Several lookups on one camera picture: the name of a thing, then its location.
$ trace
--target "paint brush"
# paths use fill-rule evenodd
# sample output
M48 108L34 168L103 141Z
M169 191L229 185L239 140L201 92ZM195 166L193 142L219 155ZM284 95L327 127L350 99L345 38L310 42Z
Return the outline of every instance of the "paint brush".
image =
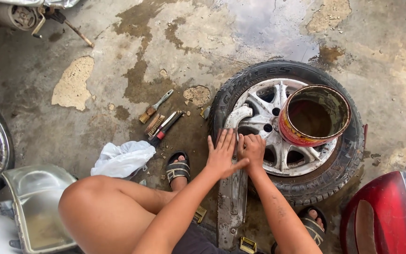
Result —
M161 126L158 127L158 129L156 130L156 132L155 132L152 136L150 136L150 137L148 138L148 140L152 140L152 139L156 136L156 134L158 134L158 132L159 132L175 115L176 115L176 111L173 112L172 115L170 115L169 118L167 118L167 120L165 120L165 121L161 124Z
M143 113L143 115L139 117L139 120L142 123L146 123L150 119L150 117L156 112L159 105L161 105L161 103L163 103L167 98L169 98L170 95L172 95L172 93L173 89L171 89L164 96L162 96L162 98L155 105L148 107L145 113Z
M175 118L173 118L169 124L167 124L167 126L165 126L156 136L154 136L154 138L150 141L148 141L148 143L150 145L152 145L153 147L158 147L159 144L161 143L162 139L166 136L166 132L170 129L170 127L172 127L172 125L174 125L178 119L181 118L181 116L184 114L184 111L182 111L181 113L179 113Z

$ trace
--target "concrete floor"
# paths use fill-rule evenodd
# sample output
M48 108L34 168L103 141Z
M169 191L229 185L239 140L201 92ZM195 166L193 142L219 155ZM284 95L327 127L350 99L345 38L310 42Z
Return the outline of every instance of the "concrete floor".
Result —
M0 29L0 111L17 166L52 163L89 176L107 142L144 138L138 117L175 89L160 112L190 110L191 116L173 127L149 161L150 175L134 179L168 189L160 153L188 151L193 177L207 158L206 122L197 105L184 104L183 91L203 85L213 98L235 72L284 58L328 71L369 124L358 177L320 203L329 220L325 253L341 252L340 204L371 179L406 169L406 1L82 0L64 14L94 49L54 21L42 28L44 39ZM216 201L212 190L202 203L212 225ZM245 236L269 250L265 225L261 205L249 199Z

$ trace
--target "toe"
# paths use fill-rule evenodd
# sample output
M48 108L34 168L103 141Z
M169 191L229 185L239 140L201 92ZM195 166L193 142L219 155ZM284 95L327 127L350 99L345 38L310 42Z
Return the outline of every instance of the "toe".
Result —
M311 218L316 219L317 218L317 212L316 210L310 210L308 214L311 216Z
M317 218L316 222L322 228L322 230L325 232L325 228L324 228L324 224L322 223L322 220L320 218Z

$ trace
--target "red paint can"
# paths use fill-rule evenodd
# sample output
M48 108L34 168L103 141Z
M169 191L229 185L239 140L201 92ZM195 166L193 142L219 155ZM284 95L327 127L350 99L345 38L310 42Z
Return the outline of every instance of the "red paint can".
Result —
M278 119L280 134L286 141L300 147L316 147L347 129L351 108L335 89L313 84L291 94Z

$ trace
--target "black sandal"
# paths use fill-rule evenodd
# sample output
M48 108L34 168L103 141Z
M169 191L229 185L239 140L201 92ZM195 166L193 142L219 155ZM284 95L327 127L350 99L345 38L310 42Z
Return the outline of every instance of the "black sandal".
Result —
M178 162L173 162L180 156L184 156L184 160L179 160ZM175 151L169 157L166 166L166 174L169 180L169 185L172 180L178 176L185 176L187 178L187 183L190 182L190 161L189 156L184 151Z
M324 241L324 236L325 236L325 231L322 230L322 228L317 224L316 220L311 217L308 212L314 210L317 212L317 218L320 218L322 220L322 225L324 226L325 231L327 230L327 220L325 219L324 213L322 211L315 207L315 206L309 206L302 211L299 212L298 216L300 220L302 221L303 225L305 228L308 230L309 235L313 238L313 240L316 242L316 244L319 246L321 243ZM275 249L277 248L277 242L275 242L272 245L272 248L270 249L271 253L275 253Z

